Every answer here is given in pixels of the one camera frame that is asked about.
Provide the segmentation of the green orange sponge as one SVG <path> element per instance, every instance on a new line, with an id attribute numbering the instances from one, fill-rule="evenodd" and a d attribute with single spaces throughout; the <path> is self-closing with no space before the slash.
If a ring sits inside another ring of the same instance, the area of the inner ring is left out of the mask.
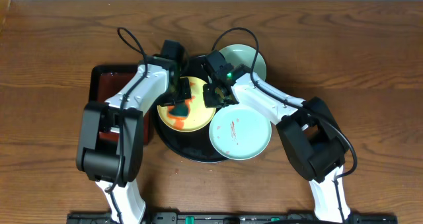
<path id="1" fill-rule="evenodd" d="M 172 108 L 168 109 L 171 116 L 185 118 L 189 115 L 190 109 L 185 102 L 177 103 Z"/>

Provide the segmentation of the yellow plate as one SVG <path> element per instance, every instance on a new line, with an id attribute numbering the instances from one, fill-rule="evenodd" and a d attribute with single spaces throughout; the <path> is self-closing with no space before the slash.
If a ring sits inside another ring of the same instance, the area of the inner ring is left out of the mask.
<path id="1" fill-rule="evenodd" d="M 171 116 L 168 112 L 173 106 L 157 106 L 158 115 L 169 128 L 180 132 L 193 132 L 202 129 L 214 117 L 216 108 L 206 108 L 203 98 L 203 86 L 206 84 L 200 78 L 188 77 L 190 81 L 191 98 L 185 103 L 189 106 L 189 115 L 185 118 Z"/>

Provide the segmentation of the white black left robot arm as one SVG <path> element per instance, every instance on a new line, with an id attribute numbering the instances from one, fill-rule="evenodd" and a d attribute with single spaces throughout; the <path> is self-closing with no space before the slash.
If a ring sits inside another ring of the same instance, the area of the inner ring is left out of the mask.
<path id="1" fill-rule="evenodd" d="M 113 223 L 141 223 L 146 203 L 136 177 L 143 158 L 145 115 L 153 105 L 190 98 L 182 56 L 154 55 L 137 65 L 98 65 L 77 148 L 77 169 L 102 189 Z"/>

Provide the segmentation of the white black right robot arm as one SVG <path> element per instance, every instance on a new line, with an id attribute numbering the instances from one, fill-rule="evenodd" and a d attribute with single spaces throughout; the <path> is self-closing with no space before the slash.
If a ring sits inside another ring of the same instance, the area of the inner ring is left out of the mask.
<path id="1" fill-rule="evenodd" d="M 204 65 L 211 82 L 205 86 L 206 106 L 241 104 L 275 124 L 294 170 L 309 181 L 320 222 L 347 223 L 342 178 L 358 164 L 354 147 L 341 132 L 326 103 L 303 100 L 263 81 L 246 65 Z"/>

